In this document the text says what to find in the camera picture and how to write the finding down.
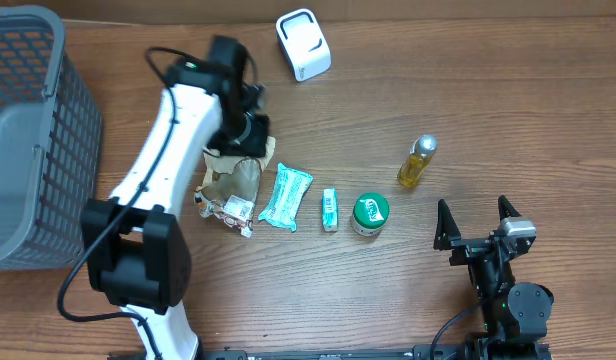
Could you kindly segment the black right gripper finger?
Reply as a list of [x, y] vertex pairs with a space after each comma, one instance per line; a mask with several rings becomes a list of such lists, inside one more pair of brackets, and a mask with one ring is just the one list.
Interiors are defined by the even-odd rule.
[[498, 198], [498, 212], [501, 220], [509, 217], [520, 217], [521, 214], [515, 209], [505, 195]]
[[449, 206], [444, 199], [438, 201], [438, 220], [433, 242], [435, 250], [451, 250], [462, 239]]

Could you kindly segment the beans packet with barcode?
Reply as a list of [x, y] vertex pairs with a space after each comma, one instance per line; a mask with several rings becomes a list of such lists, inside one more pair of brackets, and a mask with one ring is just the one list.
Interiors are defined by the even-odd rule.
[[218, 150], [206, 152], [206, 173], [194, 193], [200, 216], [216, 217], [243, 237], [250, 238], [261, 175], [275, 147], [276, 139], [269, 136], [263, 157], [220, 156]]

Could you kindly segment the green wet wipes pack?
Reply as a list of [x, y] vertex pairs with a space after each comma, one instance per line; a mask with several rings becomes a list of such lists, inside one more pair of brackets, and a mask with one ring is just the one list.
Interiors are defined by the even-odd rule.
[[295, 232], [301, 201], [312, 182], [312, 175], [279, 163], [271, 198], [260, 212], [258, 220]]

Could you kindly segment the green lid white jar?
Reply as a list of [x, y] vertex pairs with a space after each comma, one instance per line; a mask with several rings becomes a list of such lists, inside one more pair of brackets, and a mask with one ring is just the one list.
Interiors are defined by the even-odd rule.
[[354, 204], [351, 227], [361, 236], [376, 236], [385, 227], [389, 214], [390, 205], [384, 196], [376, 192], [364, 193]]

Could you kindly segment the yellow dish soap bottle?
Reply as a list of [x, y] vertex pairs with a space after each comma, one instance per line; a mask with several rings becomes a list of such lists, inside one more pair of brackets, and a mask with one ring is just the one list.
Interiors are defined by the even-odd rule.
[[437, 149], [437, 139], [434, 135], [424, 134], [412, 145], [406, 161], [401, 166], [397, 179], [408, 188], [418, 185], [424, 169], [431, 162]]

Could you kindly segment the Kleenex pocket tissue pack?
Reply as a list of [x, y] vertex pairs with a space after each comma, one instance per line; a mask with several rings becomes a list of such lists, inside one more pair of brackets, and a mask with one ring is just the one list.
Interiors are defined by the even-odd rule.
[[322, 225], [326, 232], [336, 232], [339, 228], [338, 198], [334, 188], [323, 190]]

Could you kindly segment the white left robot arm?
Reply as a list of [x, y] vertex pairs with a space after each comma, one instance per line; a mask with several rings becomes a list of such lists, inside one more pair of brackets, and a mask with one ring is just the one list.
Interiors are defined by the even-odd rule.
[[81, 215], [85, 267], [93, 290], [117, 306], [86, 321], [127, 318], [141, 359], [200, 359], [183, 297], [191, 255], [179, 226], [188, 183], [205, 152], [261, 164], [274, 151], [265, 87], [246, 82], [256, 64], [238, 40], [216, 35], [204, 59], [173, 50], [154, 72], [163, 84], [157, 118], [133, 166], [106, 200], [89, 199]]

